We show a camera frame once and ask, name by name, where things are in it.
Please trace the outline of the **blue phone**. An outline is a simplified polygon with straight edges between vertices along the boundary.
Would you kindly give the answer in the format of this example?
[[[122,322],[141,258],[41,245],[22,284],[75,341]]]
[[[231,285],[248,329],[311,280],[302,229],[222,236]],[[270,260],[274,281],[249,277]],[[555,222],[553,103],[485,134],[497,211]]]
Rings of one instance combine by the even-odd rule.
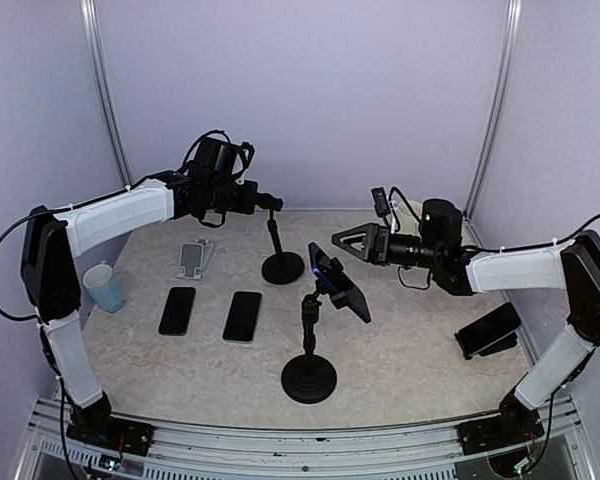
[[[329,257],[315,242],[308,244],[311,270],[316,284],[336,309],[348,308],[364,323],[372,321],[366,297],[362,290],[345,274],[336,257]]]

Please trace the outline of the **black round stand base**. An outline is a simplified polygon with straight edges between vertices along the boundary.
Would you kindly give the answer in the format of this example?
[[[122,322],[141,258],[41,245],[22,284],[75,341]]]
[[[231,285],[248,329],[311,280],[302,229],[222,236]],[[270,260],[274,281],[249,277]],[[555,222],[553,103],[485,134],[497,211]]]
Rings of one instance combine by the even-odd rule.
[[[300,255],[284,251],[281,244],[275,213],[282,210],[284,201],[269,193],[257,193],[256,205],[269,212],[267,228],[274,248],[274,254],[262,264],[263,279],[274,285],[290,284],[304,273],[304,262]]]

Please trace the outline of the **black phone with silver back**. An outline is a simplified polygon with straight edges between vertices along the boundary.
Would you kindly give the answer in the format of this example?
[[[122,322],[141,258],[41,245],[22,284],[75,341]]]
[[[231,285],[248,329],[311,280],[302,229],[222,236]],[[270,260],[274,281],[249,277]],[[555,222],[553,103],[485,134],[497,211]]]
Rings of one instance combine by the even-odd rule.
[[[249,344],[254,340],[261,301],[259,292],[234,293],[222,334],[224,341]]]

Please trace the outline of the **black front stand with pole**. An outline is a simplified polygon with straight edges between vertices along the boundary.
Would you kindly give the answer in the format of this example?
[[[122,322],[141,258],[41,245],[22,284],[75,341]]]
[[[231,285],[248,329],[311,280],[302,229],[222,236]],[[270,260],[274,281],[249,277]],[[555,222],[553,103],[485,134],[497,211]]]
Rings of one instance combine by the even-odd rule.
[[[301,404],[317,404],[335,390],[337,373],[324,357],[315,354],[315,325],[319,321],[320,293],[307,294],[301,302],[303,329],[302,355],[291,359],[281,373],[281,385],[286,395]]]

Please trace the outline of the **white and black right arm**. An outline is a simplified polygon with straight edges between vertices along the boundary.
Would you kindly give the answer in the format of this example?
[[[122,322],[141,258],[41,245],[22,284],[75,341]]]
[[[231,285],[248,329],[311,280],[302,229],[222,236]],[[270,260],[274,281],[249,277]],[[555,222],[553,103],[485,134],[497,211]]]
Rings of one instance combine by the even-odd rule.
[[[584,223],[561,239],[498,249],[468,245],[462,234],[462,212],[448,200],[432,198],[422,204],[417,234],[371,222],[336,232],[331,242],[369,264],[426,269],[452,296],[502,291],[524,320],[531,313],[524,300],[564,297],[564,323],[501,401],[491,423],[492,436],[511,444],[600,348],[600,234]]]

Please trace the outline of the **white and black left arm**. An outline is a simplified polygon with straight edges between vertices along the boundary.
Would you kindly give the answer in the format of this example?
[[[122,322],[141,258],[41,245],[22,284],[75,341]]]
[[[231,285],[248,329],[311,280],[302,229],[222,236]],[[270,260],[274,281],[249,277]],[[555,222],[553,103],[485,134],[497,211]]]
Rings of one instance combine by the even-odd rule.
[[[25,229],[20,276],[33,311],[16,315],[0,306],[0,315],[14,322],[37,322],[71,405],[71,424],[98,444],[113,443],[120,424],[111,415],[84,343],[80,259],[145,226],[191,216],[211,227],[209,213],[253,213],[258,186],[243,176],[254,156],[251,143],[234,143],[224,131],[211,130],[193,143],[175,170],[148,174],[78,204],[38,206],[1,234],[4,241],[17,228]]]

